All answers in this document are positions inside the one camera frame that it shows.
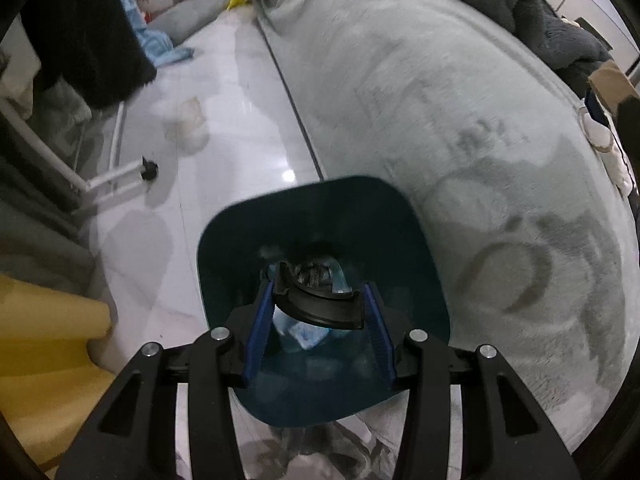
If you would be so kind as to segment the blue white tissue pack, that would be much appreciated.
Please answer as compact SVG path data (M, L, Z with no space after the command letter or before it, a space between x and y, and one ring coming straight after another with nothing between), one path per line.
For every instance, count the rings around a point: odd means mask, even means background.
M285 352L296 353L316 348L328 338L332 330L291 318L279 308L275 308L272 325L277 331Z

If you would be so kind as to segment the yellow curtain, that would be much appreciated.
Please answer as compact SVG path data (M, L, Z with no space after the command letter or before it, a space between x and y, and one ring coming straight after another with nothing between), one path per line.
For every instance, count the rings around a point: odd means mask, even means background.
M48 476L114 380L88 351L111 326L102 301L1 277L1 415Z

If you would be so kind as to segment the black hanging garment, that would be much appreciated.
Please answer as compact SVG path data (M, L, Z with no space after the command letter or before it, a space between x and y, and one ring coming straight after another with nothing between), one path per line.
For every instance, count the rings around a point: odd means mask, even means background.
M21 19L41 63L38 92L64 80L102 110L156 76L120 0L28 0Z

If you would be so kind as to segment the dark grey fleece blanket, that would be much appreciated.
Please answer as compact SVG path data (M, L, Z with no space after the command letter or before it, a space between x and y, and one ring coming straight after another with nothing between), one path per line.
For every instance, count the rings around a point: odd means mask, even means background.
M578 98L588 77L611 57L597 37L567 23L546 0L460 0L521 41L560 77Z

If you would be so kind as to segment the black curved plastic piece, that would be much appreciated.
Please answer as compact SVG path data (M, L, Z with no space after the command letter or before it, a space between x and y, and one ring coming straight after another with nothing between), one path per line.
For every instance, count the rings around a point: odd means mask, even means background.
M362 330L362 292L348 288L342 268L335 259L315 258L292 263L268 263L264 271L274 281L273 304L291 318L331 330Z

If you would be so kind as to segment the grey floor cushion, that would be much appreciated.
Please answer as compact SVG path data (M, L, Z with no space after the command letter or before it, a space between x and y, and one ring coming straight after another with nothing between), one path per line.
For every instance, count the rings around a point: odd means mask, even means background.
M228 8L230 0L183 0L148 24L149 30L163 32L174 46L180 46L191 36L218 18Z

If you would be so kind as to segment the light blue hanging garment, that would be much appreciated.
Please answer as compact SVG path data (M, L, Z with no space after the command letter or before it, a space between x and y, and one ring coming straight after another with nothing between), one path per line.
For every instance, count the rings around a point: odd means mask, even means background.
M134 36L146 57L155 68L180 63L193 58L194 50L189 47L175 47L166 32L149 29L136 0L120 0Z

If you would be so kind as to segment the brown tape roll with plastic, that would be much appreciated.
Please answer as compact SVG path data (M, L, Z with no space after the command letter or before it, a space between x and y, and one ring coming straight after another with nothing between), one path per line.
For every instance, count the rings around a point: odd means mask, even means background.
M588 77L579 120L623 197L639 194L639 93L613 61Z

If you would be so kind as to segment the dark teal trash bin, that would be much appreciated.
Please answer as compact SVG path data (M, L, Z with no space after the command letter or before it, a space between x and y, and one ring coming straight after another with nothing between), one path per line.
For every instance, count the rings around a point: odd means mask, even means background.
M209 326L229 326L239 344L235 393L271 426L370 408L408 375L406 333L450 337L418 218L382 180L327 180L234 204L208 222L196 263Z

